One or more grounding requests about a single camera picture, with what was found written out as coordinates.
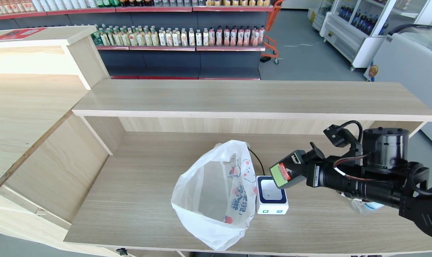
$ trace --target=checkout counter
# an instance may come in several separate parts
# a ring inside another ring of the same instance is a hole
[[[249,142],[270,167],[310,141],[325,155],[344,153],[322,133],[330,124],[356,119],[413,135],[432,121],[397,83],[111,80],[94,31],[52,27],[0,42],[2,234],[102,256],[214,252],[186,231],[170,199],[180,174],[216,143]],[[393,208],[359,216],[345,197],[304,182],[287,194],[286,215],[256,215],[223,252],[432,252],[432,238]]]

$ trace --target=sign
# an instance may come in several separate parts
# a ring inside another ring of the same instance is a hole
[[[33,35],[37,32],[40,32],[46,28],[23,28],[23,29],[15,29],[14,31],[10,31],[6,34],[0,36],[0,40],[16,40],[16,39],[25,39],[27,36]]]

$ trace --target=white plastic bag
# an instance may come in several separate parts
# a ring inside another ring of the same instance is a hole
[[[255,214],[255,172],[245,142],[230,140],[182,174],[172,207],[184,227],[216,251],[234,245]]]

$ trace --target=counter top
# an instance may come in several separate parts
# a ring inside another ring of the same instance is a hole
[[[170,200],[178,177],[216,143],[249,142],[268,167],[295,149],[314,143],[340,155],[325,136],[127,132],[100,171],[64,241],[127,249],[213,252],[181,224]],[[253,159],[257,175],[261,174]],[[304,182],[287,191],[285,215],[258,215],[245,236],[226,253],[328,257],[432,252],[432,238],[398,210],[383,207],[369,216],[328,188]]]
[[[100,80],[80,116],[432,121],[399,83],[243,80]]]
[[[13,30],[0,30],[0,36],[10,31]],[[0,48],[71,45],[95,31],[95,26],[47,27],[25,39],[2,40]]]

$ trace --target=black cable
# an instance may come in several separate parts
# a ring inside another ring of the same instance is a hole
[[[357,141],[359,141],[361,143],[361,136],[363,134],[363,127],[361,126],[360,122],[358,122],[356,120],[350,120],[348,122],[345,122],[345,123],[340,125],[340,128],[338,129],[338,131],[343,129],[344,127],[346,127],[349,124],[356,124],[357,127],[359,128],[359,135],[358,135]]]
[[[263,169],[263,165],[262,165],[262,162],[260,161],[260,159],[258,158],[258,156],[250,149],[250,148],[248,148],[248,150],[257,158],[257,160],[259,161],[259,163],[260,163],[260,167],[262,167],[262,172],[263,172],[263,175],[265,176],[265,170]]]
[[[416,183],[414,182],[414,175],[415,175],[416,172],[417,172],[418,170],[420,170],[422,167],[423,167],[422,164],[417,164],[417,165],[415,165],[415,166],[413,167],[413,170],[410,172],[410,176],[409,176],[410,186],[413,188],[413,190],[414,190],[415,192],[418,192],[418,193],[421,194],[421,195],[428,195],[428,196],[430,196],[430,195],[432,195],[432,192],[428,192],[428,191],[425,190],[425,189],[421,189],[421,188],[417,187]]]

